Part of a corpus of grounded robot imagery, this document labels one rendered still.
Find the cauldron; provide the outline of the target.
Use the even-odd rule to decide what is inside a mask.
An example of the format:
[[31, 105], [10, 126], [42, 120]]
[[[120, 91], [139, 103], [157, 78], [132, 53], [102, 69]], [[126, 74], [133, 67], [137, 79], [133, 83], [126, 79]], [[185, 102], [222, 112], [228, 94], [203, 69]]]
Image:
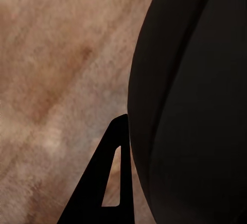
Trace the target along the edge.
[[152, 0], [127, 110], [156, 224], [238, 224], [247, 209], [247, 0]]

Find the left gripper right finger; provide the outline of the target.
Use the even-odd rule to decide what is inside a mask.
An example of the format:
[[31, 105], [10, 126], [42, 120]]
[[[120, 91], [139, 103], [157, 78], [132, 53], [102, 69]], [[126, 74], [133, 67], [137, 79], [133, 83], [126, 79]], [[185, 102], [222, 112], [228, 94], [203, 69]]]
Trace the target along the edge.
[[247, 224], [247, 209], [237, 217], [238, 224]]

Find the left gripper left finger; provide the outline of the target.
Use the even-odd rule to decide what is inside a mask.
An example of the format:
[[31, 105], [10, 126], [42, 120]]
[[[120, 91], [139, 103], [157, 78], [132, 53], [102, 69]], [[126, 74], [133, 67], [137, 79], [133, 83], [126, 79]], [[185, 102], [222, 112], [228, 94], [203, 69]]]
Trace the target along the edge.
[[[120, 205], [102, 207], [116, 149], [121, 146]], [[128, 115], [113, 119], [57, 224], [135, 224]]]

